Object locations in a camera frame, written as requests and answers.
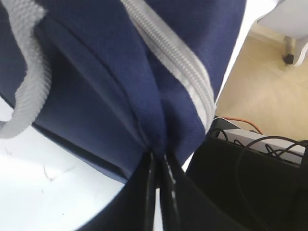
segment cable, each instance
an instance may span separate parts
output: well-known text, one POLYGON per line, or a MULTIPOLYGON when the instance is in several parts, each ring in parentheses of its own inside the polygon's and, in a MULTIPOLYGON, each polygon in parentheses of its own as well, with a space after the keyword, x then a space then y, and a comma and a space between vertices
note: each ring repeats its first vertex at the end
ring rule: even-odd
POLYGON ((254 123, 252 123, 252 122, 250 122, 248 120, 238 119, 238 118, 233 118, 233 117, 224 117, 224 116, 222 116, 221 118, 224 118, 226 120, 234 120, 234 121, 240 121, 240 122, 244 122, 244 123, 250 124, 251 126, 253 126, 258 131, 258 133, 263 135, 261 129, 259 129, 254 123))
POLYGON ((210 132, 213 132, 213 131, 220 131, 224 135, 224 137, 226 139, 226 142, 229 142, 228 135, 227 135, 227 133, 224 130, 222 130, 220 128, 215 128, 215 129, 211 129, 210 130, 210 132))
POLYGON ((245 154, 245 151, 247 151, 247 149, 249 149, 252 145, 254 145, 254 144, 256 144, 256 143, 258 143, 260 141, 271 140, 271 139, 280 139, 280 140, 290 141, 290 142, 294 143, 294 146, 295 145, 300 145, 302 147, 306 147, 304 144, 302 144, 303 141, 297 142, 297 141, 294 141, 294 140, 292 140, 290 138, 282 137, 282 136, 267 136, 267 137, 262 137, 260 139, 257 139, 257 140, 254 140, 254 141, 250 142, 245 148, 243 148, 242 152, 239 154, 239 157, 237 158, 236 165, 235 165, 235 180, 236 180, 236 184, 237 184, 238 190, 239 190, 239 192, 241 194, 241 197, 242 197, 242 199, 244 201, 244 204, 245 204, 246 208, 248 209, 248 211, 250 212, 250 214, 267 231, 274 231, 274 230, 254 211, 254 209, 250 206, 247 198, 245 197, 245 195, 243 193, 243 190, 241 188, 241 185, 240 185, 240 180, 239 180, 239 166, 240 166, 241 160, 242 160, 242 158, 243 158, 243 156, 245 154))
POLYGON ((234 139, 233 140, 233 143, 234 144, 237 144, 237 145, 239 145, 239 146, 241 146, 242 148, 244 148, 245 147, 245 145, 243 145, 239 140, 237 140, 237 139, 234 139))

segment gray strap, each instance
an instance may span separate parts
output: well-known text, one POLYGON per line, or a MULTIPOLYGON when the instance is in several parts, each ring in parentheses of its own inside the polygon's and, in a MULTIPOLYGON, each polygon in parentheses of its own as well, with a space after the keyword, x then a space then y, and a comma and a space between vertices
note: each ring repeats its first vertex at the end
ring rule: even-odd
POLYGON ((27 65, 26 76, 15 93, 16 105, 10 121, 0 121, 0 138, 17 136, 41 111, 51 87, 51 69, 34 36, 34 26, 45 10, 34 0, 0 0, 6 8, 12 32, 27 65))

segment white zipper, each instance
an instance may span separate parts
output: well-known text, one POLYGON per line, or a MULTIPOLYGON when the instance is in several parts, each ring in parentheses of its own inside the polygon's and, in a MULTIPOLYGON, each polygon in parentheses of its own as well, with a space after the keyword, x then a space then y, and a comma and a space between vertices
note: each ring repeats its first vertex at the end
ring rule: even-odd
POLYGON ((208 132, 215 104, 204 65, 144 0, 121 2, 150 50, 188 91, 205 132, 208 132))

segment beige floor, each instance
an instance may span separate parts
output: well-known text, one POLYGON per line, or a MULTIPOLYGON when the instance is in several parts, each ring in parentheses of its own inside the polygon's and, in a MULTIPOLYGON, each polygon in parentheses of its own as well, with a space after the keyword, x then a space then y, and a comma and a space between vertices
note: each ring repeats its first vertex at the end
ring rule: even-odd
POLYGON ((308 140, 308 60, 285 66, 283 53, 279 42, 247 37, 216 114, 250 120, 265 135, 308 140))

